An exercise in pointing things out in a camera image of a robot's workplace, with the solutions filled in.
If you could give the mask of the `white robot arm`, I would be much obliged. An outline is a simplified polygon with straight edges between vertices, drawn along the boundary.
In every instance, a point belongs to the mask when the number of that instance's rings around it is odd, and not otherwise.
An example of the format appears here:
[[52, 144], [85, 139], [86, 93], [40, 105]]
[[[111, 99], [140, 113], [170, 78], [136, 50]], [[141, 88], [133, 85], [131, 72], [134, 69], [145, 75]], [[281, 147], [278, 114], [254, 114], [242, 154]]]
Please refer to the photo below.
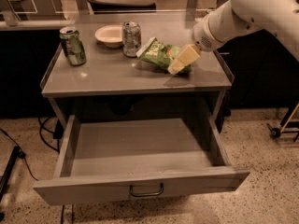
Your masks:
[[265, 30], [299, 60], [299, 5], [296, 0], [228, 0], [193, 26], [191, 45], [171, 62], [175, 75], [210, 52], [243, 35]]

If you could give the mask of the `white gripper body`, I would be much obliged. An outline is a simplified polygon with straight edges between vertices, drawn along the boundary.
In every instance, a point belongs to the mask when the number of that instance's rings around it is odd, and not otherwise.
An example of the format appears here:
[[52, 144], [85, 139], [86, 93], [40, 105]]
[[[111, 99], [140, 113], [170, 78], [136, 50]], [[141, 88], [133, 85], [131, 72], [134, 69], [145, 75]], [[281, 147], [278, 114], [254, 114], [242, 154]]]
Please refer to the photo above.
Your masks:
[[209, 16], [206, 15], [200, 19], [192, 31], [194, 44], [202, 51], [210, 52], [223, 46], [223, 43], [217, 40], [209, 28]]

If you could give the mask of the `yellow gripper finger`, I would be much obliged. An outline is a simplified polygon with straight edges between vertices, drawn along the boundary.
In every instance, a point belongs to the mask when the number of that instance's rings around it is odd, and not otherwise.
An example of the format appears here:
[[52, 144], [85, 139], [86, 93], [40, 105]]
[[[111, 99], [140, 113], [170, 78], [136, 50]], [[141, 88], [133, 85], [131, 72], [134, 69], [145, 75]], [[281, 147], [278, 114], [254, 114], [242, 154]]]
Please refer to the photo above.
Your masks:
[[178, 59], [185, 65], [191, 64], [201, 55], [201, 50], [194, 44], [186, 45], [180, 52]]
[[184, 68], [185, 68], [185, 63], [181, 60], [175, 59], [168, 66], [167, 70], [170, 74], [175, 75], [175, 74], [178, 74]]

